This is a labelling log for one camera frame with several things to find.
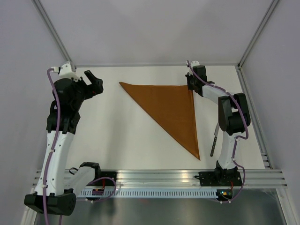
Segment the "brown cloth napkin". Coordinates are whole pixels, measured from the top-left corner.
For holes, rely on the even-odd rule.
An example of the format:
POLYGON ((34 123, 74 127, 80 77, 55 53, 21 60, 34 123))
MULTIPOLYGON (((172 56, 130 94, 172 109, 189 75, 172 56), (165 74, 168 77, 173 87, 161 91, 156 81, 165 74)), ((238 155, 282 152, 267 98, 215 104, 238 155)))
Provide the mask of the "brown cloth napkin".
POLYGON ((166 133, 200 159, 194 95, 186 85, 119 84, 166 133))

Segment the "silver table knife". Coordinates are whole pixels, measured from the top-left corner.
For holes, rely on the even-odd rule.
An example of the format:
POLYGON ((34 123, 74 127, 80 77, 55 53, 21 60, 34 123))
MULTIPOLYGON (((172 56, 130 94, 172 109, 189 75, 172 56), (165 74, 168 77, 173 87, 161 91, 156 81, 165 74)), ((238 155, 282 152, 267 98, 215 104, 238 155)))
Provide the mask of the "silver table knife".
POLYGON ((213 157, 214 155, 214 151, 215 151, 215 146, 217 143, 217 139, 218 139, 218 132, 219 132, 219 124, 216 124, 215 127, 215 131, 214 131, 214 139, 213 139, 213 143, 212 143, 212 147, 211 147, 211 151, 210 151, 210 157, 213 157))

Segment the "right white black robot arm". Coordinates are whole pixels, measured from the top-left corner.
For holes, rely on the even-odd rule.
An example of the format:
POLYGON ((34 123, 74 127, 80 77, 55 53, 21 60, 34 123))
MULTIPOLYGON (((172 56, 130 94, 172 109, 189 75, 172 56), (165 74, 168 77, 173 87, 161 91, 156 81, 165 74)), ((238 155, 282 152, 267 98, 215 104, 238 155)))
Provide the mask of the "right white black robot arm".
POLYGON ((198 61, 188 62, 187 67, 188 89, 217 104, 218 123, 215 132, 223 132, 221 153, 214 171, 199 172, 196 179, 202 187, 241 187, 243 179, 238 169, 242 166, 236 162, 235 153, 239 140, 249 137, 251 118, 246 96, 244 93, 231 94, 214 82, 208 81, 206 67, 198 61))

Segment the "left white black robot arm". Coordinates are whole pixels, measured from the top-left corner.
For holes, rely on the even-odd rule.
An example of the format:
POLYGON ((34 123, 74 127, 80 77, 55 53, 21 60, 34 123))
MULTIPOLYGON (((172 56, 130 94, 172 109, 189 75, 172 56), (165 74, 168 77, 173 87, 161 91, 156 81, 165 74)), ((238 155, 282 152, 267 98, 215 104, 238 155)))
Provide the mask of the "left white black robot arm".
POLYGON ((33 193, 24 198, 27 207, 44 215, 71 215, 79 193, 89 183, 96 186, 102 181, 100 165, 93 162, 83 162, 71 180, 64 180, 82 103, 104 90, 102 79, 96 78, 89 70, 84 74, 90 84, 75 76, 50 82, 54 100, 47 118, 47 147, 42 172, 33 193))

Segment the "rear aluminium frame bar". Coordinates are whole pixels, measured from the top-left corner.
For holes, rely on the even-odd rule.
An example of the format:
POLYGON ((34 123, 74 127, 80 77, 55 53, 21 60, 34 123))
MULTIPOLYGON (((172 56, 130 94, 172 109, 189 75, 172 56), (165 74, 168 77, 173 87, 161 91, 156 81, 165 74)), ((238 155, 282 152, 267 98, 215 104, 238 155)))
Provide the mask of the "rear aluminium frame bar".
MULTIPOLYGON (((209 63, 209 62, 199 62, 201 65, 205 66, 236 66, 237 62, 227 62, 227 63, 209 63)), ((158 66, 186 66, 186 62, 175 62, 175 63, 111 63, 111 64, 90 64, 90 65, 80 65, 76 64, 76 68, 108 68, 108 67, 158 67, 158 66)))

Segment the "right aluminium frame post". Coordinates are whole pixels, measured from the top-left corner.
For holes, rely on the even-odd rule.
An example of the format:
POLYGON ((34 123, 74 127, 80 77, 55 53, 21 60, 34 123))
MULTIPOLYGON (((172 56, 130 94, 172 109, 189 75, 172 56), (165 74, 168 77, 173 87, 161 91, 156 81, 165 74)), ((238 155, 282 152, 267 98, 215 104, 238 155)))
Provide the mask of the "right aluminium frame post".
POLYGON ((281 0, 272 0, 270 5, 268 6, 262 20, 260 21, 258 27, 256 28, 250 42, 248 43, 241 59, 238 61, 236 65, 236 69, 240 70, 242 66, 245 64, 247 58, 249 57, 252 49, 254 48, 256 42, 258 41, 259 37, 263 33, 264 29, 266 28, 269 20, 271 19, 273 13, 277 9, 278 5, 280 4, 281 0))

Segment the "aluminium frame post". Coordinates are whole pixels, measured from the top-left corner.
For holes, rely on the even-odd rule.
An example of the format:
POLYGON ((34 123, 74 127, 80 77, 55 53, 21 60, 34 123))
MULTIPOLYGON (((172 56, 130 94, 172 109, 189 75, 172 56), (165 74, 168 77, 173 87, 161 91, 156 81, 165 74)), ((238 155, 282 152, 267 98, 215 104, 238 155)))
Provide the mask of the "aluminium frame post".
POLYGON ((245 64, 247 58, 249 57, 252 49, 254 48, 256 42, 258 41, 259 37, 263 33, 264 29, 266 28, 269 20, 271 19, 273 13, 277 9, 278 5, 280 4, 281 0, 272 0, 270 5, 268 6, 262 20, 260 21, 258 27, 256 28, 250 42, 248 43, 241 59, 238 61, 236 65, 236 69, 240 70, 242 66, 245 64))
POLYGON ((44 5, 42 4, 42 1, 40 0, 32 0, 32 4, 34 5, 36 11, 38 12, 40 18, 42 19, 44 25, 46 26, 50 36, 52 37, 53 41, 55 42, 60 54, 62 55, 63 59, 65 61, 69 61, 71 63, 71 66, 74 70, 76 70, 76 65, 71 59, 70 54, 68 53, 65 45, 63 44, 53 22, 51 21, 51 18, 49 14, 47 13, 44 5))

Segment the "left aluminium frame post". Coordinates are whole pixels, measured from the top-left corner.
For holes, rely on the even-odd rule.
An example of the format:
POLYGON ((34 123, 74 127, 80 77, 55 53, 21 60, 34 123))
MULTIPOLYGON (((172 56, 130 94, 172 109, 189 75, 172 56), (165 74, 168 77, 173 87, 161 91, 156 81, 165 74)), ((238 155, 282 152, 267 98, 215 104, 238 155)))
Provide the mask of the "left aluminium frame post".
POLYGON ((38 12, 40 18, 42 19, 44 25, 46 26, 50 36, 52 37, 53 41, 55 42, 60 54, 62 55, 63 59, 65 61, 69 61, 71 63, 71 66, 74 70, 76 70, 76 65, 71 59, 70 54, 68 53, 65 45, 63 44, 53 22, 51 21, 51 18, 49 14, 47 13, 44 5, 42 4, 42 1, 40 0, 32 0, 32 4, 34 5, 36 11, 38 12))

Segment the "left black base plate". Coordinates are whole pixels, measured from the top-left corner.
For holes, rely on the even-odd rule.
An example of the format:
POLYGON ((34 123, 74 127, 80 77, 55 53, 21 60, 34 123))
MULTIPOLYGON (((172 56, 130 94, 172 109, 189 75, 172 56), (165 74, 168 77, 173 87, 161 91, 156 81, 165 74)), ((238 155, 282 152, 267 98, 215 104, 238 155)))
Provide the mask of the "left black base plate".
MULTIPOLYGON (((102 171, 100 178, 109 177, 114 181, 117 181, 117 172, 116 171, 102 171)), ((101 179, 97 182, 97 186, 113 187, 114 183, 110 179, 101 179)))

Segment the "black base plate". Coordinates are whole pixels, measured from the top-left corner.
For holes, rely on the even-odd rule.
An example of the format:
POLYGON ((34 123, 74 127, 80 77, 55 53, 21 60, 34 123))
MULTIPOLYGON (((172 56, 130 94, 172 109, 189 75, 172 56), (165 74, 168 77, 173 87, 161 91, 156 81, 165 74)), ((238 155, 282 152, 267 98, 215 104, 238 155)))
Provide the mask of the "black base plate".
MULTIPOLYGON (((100 178, 109 177, 114 181, 117 181, 117 172, 116 171, 102 171, 100 178)), ((97 182, 97 186, 113 187, 114 183, 110 179, 101 179, 97 182)))
POLYGON ((218 178, 214 172, 199 172, 198 180, 201 187, 240 187, 242 179, 240 173, 235 175, 225 175, 218 178))

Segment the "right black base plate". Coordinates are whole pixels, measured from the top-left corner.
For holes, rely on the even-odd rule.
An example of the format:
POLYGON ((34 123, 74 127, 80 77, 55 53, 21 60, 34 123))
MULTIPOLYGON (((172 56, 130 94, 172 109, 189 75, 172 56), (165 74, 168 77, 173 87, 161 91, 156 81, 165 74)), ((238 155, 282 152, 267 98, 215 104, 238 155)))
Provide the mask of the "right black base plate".
POLYGON ((201 187, 240 187, 242 179, 240 173, 235 175, 225 175, 218 178, 214 172, 199 172, 198 180, 201 187))

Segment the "aluminium front rail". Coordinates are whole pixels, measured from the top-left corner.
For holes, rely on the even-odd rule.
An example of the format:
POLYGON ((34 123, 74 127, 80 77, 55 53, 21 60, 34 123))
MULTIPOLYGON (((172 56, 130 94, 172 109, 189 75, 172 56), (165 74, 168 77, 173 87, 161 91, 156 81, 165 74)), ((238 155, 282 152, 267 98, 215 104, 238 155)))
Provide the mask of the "aluminium front rail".
MULTIPOLYGON (((211 170, 117 170, 117 186, 120 188, 201 188, 200 180, 203 172, 211 170)), ((248 169, 244 188, 287 188, 281 170, 248 169)))

